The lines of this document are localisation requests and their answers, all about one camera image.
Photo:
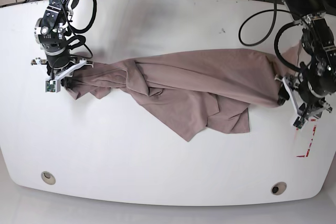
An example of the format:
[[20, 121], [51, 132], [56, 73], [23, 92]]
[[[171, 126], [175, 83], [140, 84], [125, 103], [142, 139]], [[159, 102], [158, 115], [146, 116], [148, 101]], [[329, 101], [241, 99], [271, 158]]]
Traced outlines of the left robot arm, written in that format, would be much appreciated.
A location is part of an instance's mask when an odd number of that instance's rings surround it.
[[[323, 111], [332, 112], [326, 96], [335, 93], [335, 44], [333, 33], [324, 15], [322, 0], [282, 0], [285, 12], [293, 21], [283, 25], [274, 40], [278, 60], [295, 74], [277, 75], [281, 82], [278, 104], [291, 101], [296, 119], [293, 126], [301, 129], [310, 118], [320, 119]], [[301, 46], [311, 57], [309, 63], [288, 62], [280, 53], [281, 35], [289, 28], [302, 25]]]

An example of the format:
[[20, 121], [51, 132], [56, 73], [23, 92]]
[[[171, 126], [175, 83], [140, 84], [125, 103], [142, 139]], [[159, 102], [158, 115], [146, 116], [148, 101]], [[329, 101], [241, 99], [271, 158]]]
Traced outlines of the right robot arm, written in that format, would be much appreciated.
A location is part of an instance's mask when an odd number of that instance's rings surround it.
[[49, 0], [48, 7], [35, 26], [34, 35], [37, 43], [46, 55], [31, 61], [32, 65], [46, 68], [45, 91], [57, 93], [66, 86], [74, 71], [93, 66], [92, 55], [85, 57], [72, 54], [72, 51], [86, 46], [86, 33], [93, 25], [97, 14], [97, 0], [93, 1], [93, 9], [89, 24], [83, 29], [71, 25], [74, 8], [79, 0]]

